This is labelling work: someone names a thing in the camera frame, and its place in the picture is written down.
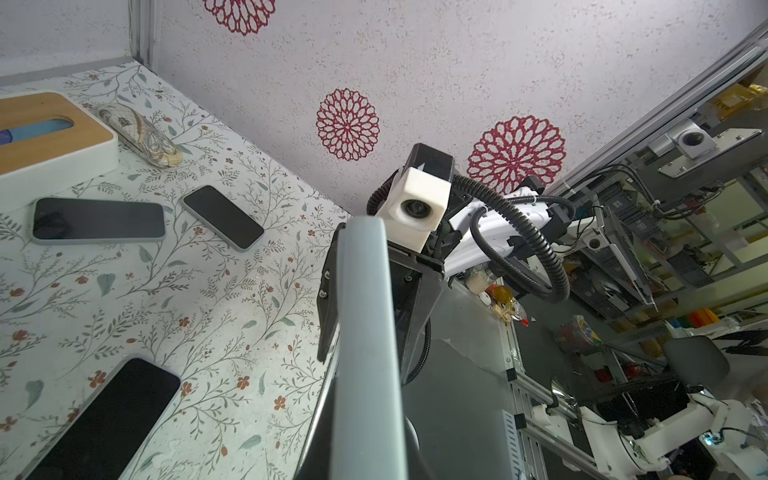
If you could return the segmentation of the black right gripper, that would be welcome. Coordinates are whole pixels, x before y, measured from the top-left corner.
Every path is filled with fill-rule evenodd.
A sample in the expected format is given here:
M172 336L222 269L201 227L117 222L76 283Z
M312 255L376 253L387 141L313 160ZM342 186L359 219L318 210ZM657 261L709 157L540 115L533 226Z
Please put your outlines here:
M322 267L316 298L320 335L317 360L324 363L329 355L338 325L336 267L338 237L346 227L340 223L334 231ZM401 383L407 384L418 339L425 330L442 294L443 262L405 247L387 242L395 313Z

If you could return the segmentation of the black phone pale green case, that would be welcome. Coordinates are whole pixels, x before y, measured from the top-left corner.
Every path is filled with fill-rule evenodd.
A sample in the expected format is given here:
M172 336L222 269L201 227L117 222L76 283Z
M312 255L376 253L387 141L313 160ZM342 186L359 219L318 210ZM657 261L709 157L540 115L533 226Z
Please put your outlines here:
M295 476L428 479L403 411L385 227L353 217L338 237L332 359Z

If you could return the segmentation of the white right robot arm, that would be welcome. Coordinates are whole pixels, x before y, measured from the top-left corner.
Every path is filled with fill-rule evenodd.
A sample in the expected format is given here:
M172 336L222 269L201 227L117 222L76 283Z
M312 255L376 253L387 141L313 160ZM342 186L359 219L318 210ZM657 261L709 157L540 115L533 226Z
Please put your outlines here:
M528 187L504 198L463 177L452 188L449 206L425 252L387 245L398 357L406 383L426 364L431 341L425 339L415 358L417 338L430 336L430 316L451 277L490 263L518 291L550 303L570 296L565 268L552 244L575 216L571 201Z

